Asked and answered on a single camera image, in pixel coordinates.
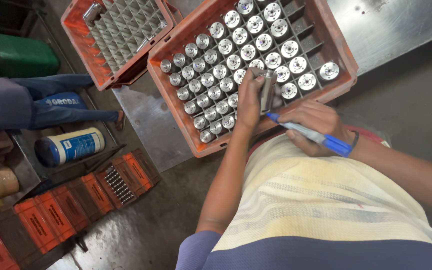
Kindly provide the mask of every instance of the green container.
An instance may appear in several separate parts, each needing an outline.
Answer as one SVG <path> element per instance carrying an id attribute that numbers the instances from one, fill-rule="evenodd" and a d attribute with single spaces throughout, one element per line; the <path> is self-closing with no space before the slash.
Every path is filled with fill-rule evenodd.
<path id="1" fill-rule="evenodd" d="M 39 40 L 0 34 L 0 77 L 34 78 L 56 75 L 60 61 Z"/>

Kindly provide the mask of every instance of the person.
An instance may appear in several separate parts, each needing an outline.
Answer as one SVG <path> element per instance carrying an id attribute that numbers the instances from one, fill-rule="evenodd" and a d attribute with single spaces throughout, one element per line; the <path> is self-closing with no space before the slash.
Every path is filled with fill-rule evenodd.
<path id="1" fill-rule="evenodd" d="M 177 270 L 432 269 L 432 163 L 344 128 L 338 114 L 306 100 L 279 117 L 353 145 L 335 156 L 294 130 L 257 147 L 264 82 L 249 68 L 238 118 L 195 234 Z"/>
<path id="2" fill-rule="evenodd" d="M 38 130 L 87 120 L 115 122 L 116 129 L 121 130 L 124 121 L 122 110 L 76 109 L 34 102 L 92 84 L 93 80 L 87 74 L 60 74 L 27 79 L 0 78 L 0 131 Z"/>

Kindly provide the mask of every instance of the gray floor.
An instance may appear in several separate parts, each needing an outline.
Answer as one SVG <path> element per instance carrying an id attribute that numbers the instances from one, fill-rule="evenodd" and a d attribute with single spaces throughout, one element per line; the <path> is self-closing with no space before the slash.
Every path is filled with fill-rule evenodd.
<path id="1" fill-rule="evenodd" d="M 84 73 L 79 57 L 59 25 L 59 17 L 69 2 L 49 1 L 48 21 L 77 71 Z M 169 2 L 183 15 L 200 3 Z M 45 39 L 44 32 L 37 25 L 33 35 Z M 69 72 L 64 66 L 62 71 Z M 132 86 L 136 91 L 137 84 Z M 93 88 L 90 95 L 99 109 L 119 109 L 111 91 L 98 92 Z M 432 42 L 359 77 L 353 89 L 338 99 L 338 110 L 387 133 L 396 150 L 432 162 Z M 102 128 L 99 122 L 84 126 Z M 142 147 L 129 123 L 124 132 L 117 133 L 117 139 L 128 144 L 125 151 Z M 85 237 L 89 252 L 74 248 L 50 269 L 173 269 L 180 243 L 195 230 L 203 200 L 223 154 L 220 151 L 204 158 L 192 158 L 163 172 L 163 181 L 139 201 L 109 213 L 89 228 Z M 430 209 L 428 216 L 432 225 Z"/>

